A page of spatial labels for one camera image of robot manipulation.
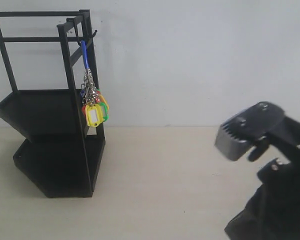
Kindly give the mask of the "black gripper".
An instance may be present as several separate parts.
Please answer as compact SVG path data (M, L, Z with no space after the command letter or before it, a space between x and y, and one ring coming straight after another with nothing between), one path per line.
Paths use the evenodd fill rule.
M224 228L231 240L300 240L300 122L286 117L266 136L289 162L257 172L261 186Z

